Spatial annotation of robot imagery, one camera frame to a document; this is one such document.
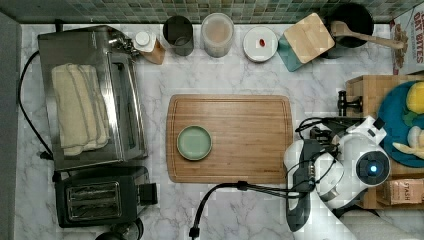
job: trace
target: white container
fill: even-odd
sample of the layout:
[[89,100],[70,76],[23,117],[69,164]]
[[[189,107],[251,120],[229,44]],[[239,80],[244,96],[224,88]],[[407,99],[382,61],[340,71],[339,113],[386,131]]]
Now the white container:
[[233,43],[233,21],[225,14],[212,13],[203,20],[201,35],[206,53],[215,58],[223,57]]
[[165,58],[165,49],[162,47],[156,34],[139,32],[133,41],[134,48],[150,62],[161,65]]
[[252,62],[267,61],[274,56],[277,47],[277,36],[267,27],[254,27],[244,36],[244,54]]

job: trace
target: teal bowl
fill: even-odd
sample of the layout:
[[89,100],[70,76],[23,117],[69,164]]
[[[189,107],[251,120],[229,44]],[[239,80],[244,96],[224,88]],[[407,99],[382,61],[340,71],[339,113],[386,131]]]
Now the teal bowl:
[[177,148],[184,158],[191,161],[201,160],[211,151],[212,138],[203,127],[188,126],[178,134]]

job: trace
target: white robot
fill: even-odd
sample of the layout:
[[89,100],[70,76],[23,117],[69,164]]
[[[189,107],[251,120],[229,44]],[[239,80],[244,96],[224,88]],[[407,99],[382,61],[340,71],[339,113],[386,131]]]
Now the white robot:
[[331,210],[353,205],[361,193],[387,179],[390,161],[379,146],[386,136],[383,125],[367,117],[349,127],[337,142],[336,154],[313,139],[296,141],[287,149],[287,187],[299,192],[290,195],[300,195],[286,204],[296,240],[357,239]]

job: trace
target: black canister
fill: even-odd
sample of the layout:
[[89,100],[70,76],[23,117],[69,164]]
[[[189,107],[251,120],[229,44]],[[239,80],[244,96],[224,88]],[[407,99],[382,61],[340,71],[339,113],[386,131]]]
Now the black canister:
[[183,16],[173,16],[163,25],[163,36],[176,54],[188,56],[193,52],[193,25]]

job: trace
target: marble countertop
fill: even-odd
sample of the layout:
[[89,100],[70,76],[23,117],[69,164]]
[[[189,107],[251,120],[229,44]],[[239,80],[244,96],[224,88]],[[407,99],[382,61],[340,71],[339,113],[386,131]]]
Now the marble countertop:
[[[65,25],[65,30],[89,25]],[[163,39],[160,25],[111,25],[129,37],[149,29]],[[280,37],[290,25],[267,25]],[[334,115],[337,92],[349,79],[364,74],[391,74],[391,51],[367,43],[346,49],[338,59],[318,58],[296,72],[288,72],[278,54],[256,64],[243,53],[242,40],[254,25],[236,25],[232,48],[225,57],[209,57],[200,46],[200,25],[194,26],[195,49],[188,57],[166,52],[163,65],[137,59],[137,79],[145,111],[151,181],[158,184],[159,204],[142,215],[143,239],[189,239],[188,231],[201,198],[213,184],[176,184],[166,166],[165,131],[169,100],[174,94],[270,94],[290,99],[293,124],[309,116]],[[54,32],[53,25],[22,25],[22,66],[38,49],[37,35]],[[388,25],[376,25],[375,35],[388,37]],[[40,60],[28,69],[23,103],[30,118],[50,143]],[[15,239],[95,239],[105,227],[61,229],[57,223],[53,162],[36,154],[44,151],[19,115]],[[285,219],[285,201],[255,192],[218,190],[205,207],[200,239],[293,239]],[[381,211],[383,217],[405,230],[424,236],[422,211]]]

